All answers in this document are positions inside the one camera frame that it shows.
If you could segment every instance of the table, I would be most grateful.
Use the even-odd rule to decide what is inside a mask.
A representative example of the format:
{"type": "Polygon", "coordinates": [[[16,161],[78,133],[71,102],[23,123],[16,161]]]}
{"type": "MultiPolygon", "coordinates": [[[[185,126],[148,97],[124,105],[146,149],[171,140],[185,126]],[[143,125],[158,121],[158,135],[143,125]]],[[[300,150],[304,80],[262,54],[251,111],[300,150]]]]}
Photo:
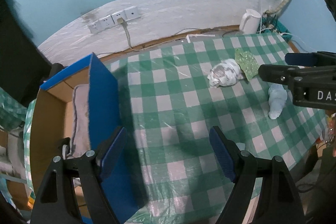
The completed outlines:
{"type": "MultiPolygon", "coordinates": [[[[123,125],[129,132],[127,160],[147,205],[133,220],[190,223],[216,217],[233,184],[217,164],[208,131],[219,125],[228,139],[243,142],[263,158],[280,155],[293,167],[325,129],[322,110],[293,106],[268,118],[268,83],[212,89],[207,74],[237,48],[251,51],[258,64],[284,64],[285,41],[275,34],[225,37],[163,47],[107,64],[119,83],[123,125]]],[[[25,160],[29,186],[29,120],[25,160]]],[[[255,186],[258,195],[261,180],[255,186]]]]}

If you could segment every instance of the power outlet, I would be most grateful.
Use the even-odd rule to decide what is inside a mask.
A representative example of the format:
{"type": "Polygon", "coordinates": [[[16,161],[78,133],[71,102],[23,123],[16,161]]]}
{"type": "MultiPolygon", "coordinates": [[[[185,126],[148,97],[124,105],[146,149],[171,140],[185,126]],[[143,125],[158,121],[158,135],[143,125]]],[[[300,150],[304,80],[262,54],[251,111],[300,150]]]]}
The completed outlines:
{"type": "Polygon", "coordinates": [[[88,27],[89,27],[91,33],[98,33],[102,30],[101,23],[100,23],[99,20],[97,20],[93,23],[90,23],[88,25],[88,27]]]}
{"type": "Polygon", "coordinates": [[[124,10],[121,10],[119,12],[116,12],[114,14],[112,14],[112,18],[113,18],[113,21],[115,22],[115,24],[117,25],[118,24],[118,18],[123,18],[124,21],[127,20],[127,17],[126,17],[126,14],[125,14],[125,11],[124,10]]]}
{"type": "Polygon", "coordinates": [[[124,11],[125,11],[125,14],[127,16],[127,20],[131,20],[131,19],[140,17],[138,8],[136,6],[126,8],[124,11]]]}
{"type": "Polygon", "coordinates": [[[111,28],[115,25],[111,16],[104,17],[104,18],[100,19],[99,21],[100,21],[100,25],[101,25],[102,29],[111,28]]]}

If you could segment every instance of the white kettle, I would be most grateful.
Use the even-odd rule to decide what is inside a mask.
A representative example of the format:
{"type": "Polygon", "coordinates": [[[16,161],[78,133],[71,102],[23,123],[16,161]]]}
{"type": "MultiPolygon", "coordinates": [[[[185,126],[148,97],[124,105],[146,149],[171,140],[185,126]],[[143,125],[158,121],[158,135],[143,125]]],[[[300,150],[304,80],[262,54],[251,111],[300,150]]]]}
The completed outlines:
{"type": "Polygon", "coordinates": [[[260,18],[261,15],[257,11],[253,9],[246,9],[246,13],[241,19],[239,30],[243,34],[256,33],[260,24],[260,18]]]}

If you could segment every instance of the green patterned cloth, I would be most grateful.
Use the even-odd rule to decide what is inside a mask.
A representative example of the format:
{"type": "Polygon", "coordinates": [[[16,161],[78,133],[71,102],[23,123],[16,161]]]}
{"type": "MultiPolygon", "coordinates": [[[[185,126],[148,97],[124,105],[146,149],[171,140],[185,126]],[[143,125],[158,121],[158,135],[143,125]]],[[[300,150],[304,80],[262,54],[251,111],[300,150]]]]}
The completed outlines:
{"type": "Polygon", "coordinates": [[[23,131],[23,143],[24,143],[24,155],[25,155],[25,170],[27,185],[31,189],[31,197],[35,199],[34,188],[32,182],[32,174],[30,170],[30,157],[29,157],[29,143],[30,143],[30,131],[32,127],[33,112],[35,107],[36,99],[33,100],[27,110],[26,123],[23,131]]]}
{"type": "MultiPolygon", "coordinates": [[[[250,51],[259,65],[284,64],[292,52],[281,37],[262,34],[163,47],[106,64],[119,83],[122,124],[129,132],[126,159],[147,200],[129,222],[191,223],[220,214],[233,184],[209,144],[214,125],[255,156],[282,156],[290,169],[325,130],[324,112],[294,106],[290,94],[280,117],[271,120],[269,85],[258,76],[210,88],[210,69],[234,58],[237,48],[250,51]]],[[[27,165],[33,108],[25,127],[27,165]]],[[[27,181],[32,187],[29,171],[27,181]]],[[[258,180],[252,197],[260,187],[258,180]]]]}
{"type": "Polygon", "coordinates": [[[17,128],[25,121],[27,109],[0,88],[0,126],[6,131],[17,128]]]}
{"type": "Polygon", "coordinates": [[[250,51],[243,52],[239,48],[236,49],[235,61],[244,72],[248,81],[251,81],[251,79],[258,74],[259,64],[250,51]]]}

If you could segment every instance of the blue gripper pad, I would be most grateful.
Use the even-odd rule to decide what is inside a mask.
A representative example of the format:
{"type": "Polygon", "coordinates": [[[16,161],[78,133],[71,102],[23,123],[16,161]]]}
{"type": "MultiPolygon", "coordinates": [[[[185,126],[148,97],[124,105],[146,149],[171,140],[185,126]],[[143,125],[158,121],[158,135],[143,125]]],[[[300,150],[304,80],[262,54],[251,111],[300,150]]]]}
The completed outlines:
{"type": "Polygon", "coordinates": [[[314,67],[317,57],[313,53],[287,53],[285,61],[291,66],[314,67]]]}
{"type": "Polygon", "coordinates": [[[234,182],[236,179],[236,173],[233,159],[214,128],[210,129],[209,141],[218,163],[222,168],[224,176],[234,182]]]}
{"type": "Polygon", "coordinates": [[[124,149],[126,139],[127,131],[124,127],[122,127],[101,161],[100,178],[102,181],[108,178],[112,173],[112,170],[114,169],[119,156],[124,149]]]}

